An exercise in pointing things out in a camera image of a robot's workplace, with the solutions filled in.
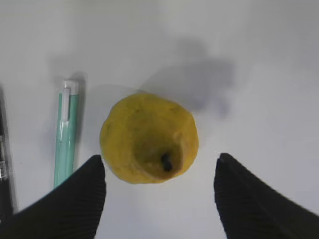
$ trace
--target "white pen clip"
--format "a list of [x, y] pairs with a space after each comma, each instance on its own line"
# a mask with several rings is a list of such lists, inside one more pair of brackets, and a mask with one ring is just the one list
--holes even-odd
[[62, 122], [68, 122], [70, 95], [79, 94], [79, 83], [74, 80], [64, 80], [63, 84], [64, 84], [64, 88], [62, 91], [61, 119], [62, 119]]
[[69, 120], [70, 93], [71, 93], [71, 89], [69, 87], [64, 87], [63, 88], [63, 91], [62, 91], [62, 109], [61, 109], [62, 122], [68, 122], [68, 120]]

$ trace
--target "black marker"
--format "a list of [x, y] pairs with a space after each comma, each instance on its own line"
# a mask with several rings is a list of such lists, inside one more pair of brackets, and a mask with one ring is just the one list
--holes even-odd
[[2, 107], [0, 107], [0, 223], [13, 215]]

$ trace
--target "yellow pear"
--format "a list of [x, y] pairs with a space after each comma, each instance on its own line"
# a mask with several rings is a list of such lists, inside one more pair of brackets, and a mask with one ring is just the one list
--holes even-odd
[[102, 155], [128, 183], [162, 183], [185, 173], [198, 152], [193, 115], [176, 102], [149, 93], [118, 101], [103, 123]]

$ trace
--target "white background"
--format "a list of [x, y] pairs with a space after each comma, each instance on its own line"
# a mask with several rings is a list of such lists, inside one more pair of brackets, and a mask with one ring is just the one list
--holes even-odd
[[315, 0], [0, 0], [18, 209], [52, 189], [57, 90], [77, 73], [77, 168], [100, 153], [110, 107], [136, 89], [192, 110], [200, 135], [195, 164], [167, 183], [130, 185], [107, 169], [97, 239], [224, 239], [221, 152], [319, 213], [318, 12]]

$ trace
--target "pen clip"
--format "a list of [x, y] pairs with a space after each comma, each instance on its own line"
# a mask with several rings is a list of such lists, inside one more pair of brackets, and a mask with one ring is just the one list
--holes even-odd
[[62, 91], [62, 109], [61, 109], [62, 122], [68, 122], [69, 120], [70, 94], [71, 94], [71, 89], [69, 87], [64, 87]]

